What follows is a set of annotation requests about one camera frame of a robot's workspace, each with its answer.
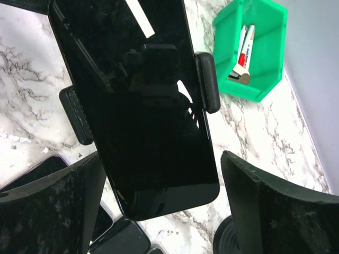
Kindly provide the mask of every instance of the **pen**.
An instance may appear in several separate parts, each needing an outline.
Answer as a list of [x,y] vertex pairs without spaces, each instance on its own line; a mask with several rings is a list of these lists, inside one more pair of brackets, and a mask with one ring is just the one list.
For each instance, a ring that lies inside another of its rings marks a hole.
[[237,61],[239,61],[239,56],[240,56],[240,52],[241,52],[241,50],[242,50],[242,48],[243,48],[245,35],[246,35],[246,25],[244,25],[243,28],[242,28],[242,30],[240,31],[240,41],[239,41],[239,48],[238,48],[238,58],[237,58]]
[[240,54],[239,61],[238,61],[238,64],[240,64],[241,66],[244,66],[244,64],[245,64],[246,51],[247,51],[247,48],[249,46],[252,35],[254,33],[254,29],[255,29],[254,24],[250,25],[249,28],[248,28],[248,32],[247,32],[247,35],[246,35],[246,38],[245,38],[245,41],[244,41],[244,44],[243,44],[243,49],[242,49],[242,52]]
[[249,41],[247,50],[246,50],[246,60],[245,60],[245,69],[249,70],[249,63],[251,61],[252,56],[252,48],[253,48],[253,39],[254,39],[255,29],[253,30],[252,37]]

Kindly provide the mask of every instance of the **red marker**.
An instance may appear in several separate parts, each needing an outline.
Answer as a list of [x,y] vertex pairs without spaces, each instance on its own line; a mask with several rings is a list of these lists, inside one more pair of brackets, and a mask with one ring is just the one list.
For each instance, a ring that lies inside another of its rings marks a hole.
[[247,35],[246,35],[246,38],[243,44],[242,52],[240,54],[239,61],[238,61],[238,64],[240,64],[241,66],[245,65],[246,51],[247,51],[250,41],[254,39],[254,30],[255,30],[254,24],[250,25],[248,28],[248,32],[247,32]]

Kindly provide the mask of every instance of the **phone screen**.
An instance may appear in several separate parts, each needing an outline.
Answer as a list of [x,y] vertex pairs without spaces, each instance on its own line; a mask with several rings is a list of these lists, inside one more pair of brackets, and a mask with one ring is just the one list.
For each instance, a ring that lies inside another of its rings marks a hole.
[[145,254],[150,241],[136,222],[120,218],[89,248],[90,254]]
[[49,9],[122,212],[145,220],[212,202],[219,181],[183,1]]

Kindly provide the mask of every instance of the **phone holder grip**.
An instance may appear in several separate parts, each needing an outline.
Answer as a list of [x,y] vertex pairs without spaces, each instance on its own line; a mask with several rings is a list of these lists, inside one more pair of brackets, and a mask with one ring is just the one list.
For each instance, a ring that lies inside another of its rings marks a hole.
[[92,144],[94,137],[73,86],[64,88],[59,99],[80,144]]
[[204,109],[208,113],[213,114],[220,109],[220,97],[214,58],[210,53],[199,52],[195,54],[195,64],[197,66]]

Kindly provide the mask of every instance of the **marble veining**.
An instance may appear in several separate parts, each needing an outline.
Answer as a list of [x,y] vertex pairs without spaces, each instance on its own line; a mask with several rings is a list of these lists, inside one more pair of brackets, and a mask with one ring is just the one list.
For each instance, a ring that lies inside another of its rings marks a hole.
[[[186,0],[195,51],[213,50],[213,18],[230,1]],[[80,145],[58,93],[71,85],[46,16],[0,5],[0,188],[58,154],[68,163],[95,151]],[[152,243],[167,253],[212,253],[213,235],[230,215],[220,157],[224,150],[307,188],[329,193],[317,152],[288,76],[261,102],[221,95],[208,115],[220,194],[211,204],[143,221]],[[121,216],[111,186],[102,200]]]

